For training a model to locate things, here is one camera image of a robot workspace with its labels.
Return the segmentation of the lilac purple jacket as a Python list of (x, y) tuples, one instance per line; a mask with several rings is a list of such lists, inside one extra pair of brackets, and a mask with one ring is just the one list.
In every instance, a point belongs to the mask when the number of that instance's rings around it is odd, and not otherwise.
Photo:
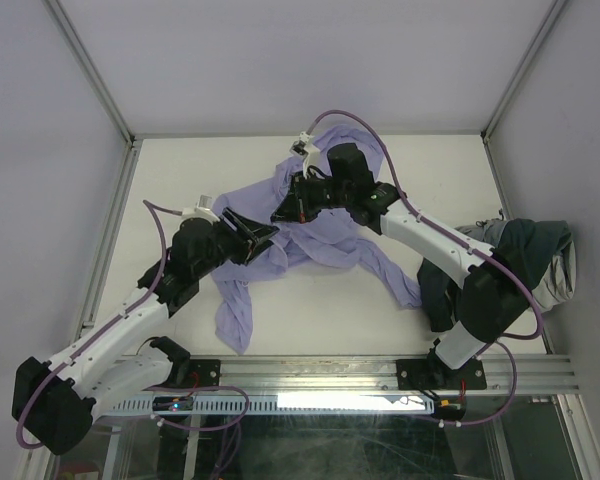
[[(215, 214), (229, 208), (259, 223), (268, 223), (289, 190), (291, 176), (302, 161), (290, 157), (275, 167), (272, 177), (224, 193), (212, 206)], [(280, 224), (273, 245), (247, 266), (227, 262), (212, 272), (222, 297), (215, 314), (216, 336), (239, 354), (247, 350), (253, 333), (253, 311), (248, 284), (277, 280), (298, 265), (313, 261), (339, 269), (356, 265), (374, 274), (402, 308), (422, 306), (418, 283), (372, 241), (344, 209), (324, 210), (307, 224)]]

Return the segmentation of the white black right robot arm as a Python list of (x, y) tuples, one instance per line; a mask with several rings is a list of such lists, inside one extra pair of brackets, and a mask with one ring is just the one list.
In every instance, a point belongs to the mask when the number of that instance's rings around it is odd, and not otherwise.
[(434, 345), (427, 363), (435, 385), (449, 387), (459, 380), (463, 366), (532, 306), (517, 250), (496, 250), (426, 216), (396, 181), (375, 180), (356, 144), (328, 150), (329, 173), (318, 168), (320, 151), (308, 137), (296, 140), (291, 152), (301, 158), (302, 169), (292, 175), (272, 222), (306, 224), (325, 209), (344, 209), (358, 225), (415, 250), (460, 288), (456, 323)]

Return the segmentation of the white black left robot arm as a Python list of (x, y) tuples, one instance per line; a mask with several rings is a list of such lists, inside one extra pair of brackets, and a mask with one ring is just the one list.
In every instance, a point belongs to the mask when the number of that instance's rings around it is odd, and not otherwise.
[(252, 263), (278, 231), (229, 208), (221, 215), (195, 208), (173, 237), (160, 231), (159, 260), (112, 318), (49, 359), (30, 357), (18, 367), (12, 416), (19, 446), (62, 455), (105, 412), (135, 393), (191, 386), (191, 355), (166, 336), (150, 340), (130, 360), (120, 358), (192, 300), (205, 276), (227, 262)]

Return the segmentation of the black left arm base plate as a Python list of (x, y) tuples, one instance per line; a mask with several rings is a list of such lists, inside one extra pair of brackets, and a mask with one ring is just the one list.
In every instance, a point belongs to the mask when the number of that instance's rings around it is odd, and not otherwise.
[(220, 370), (220, 359), (182, 360), (171, 368), (166, 380), (148, 387), (148, 390), (193, 390), (199, 387), (218, 386)]

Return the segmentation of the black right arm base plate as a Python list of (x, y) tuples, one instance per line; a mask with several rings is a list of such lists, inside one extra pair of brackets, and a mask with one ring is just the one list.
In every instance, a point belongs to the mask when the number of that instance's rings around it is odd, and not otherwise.
[(403, 358), (395, 361), (400, 390), (481, 391), (487, 389), (483, 363), (470, 359), (457, 370), (434, 358)]

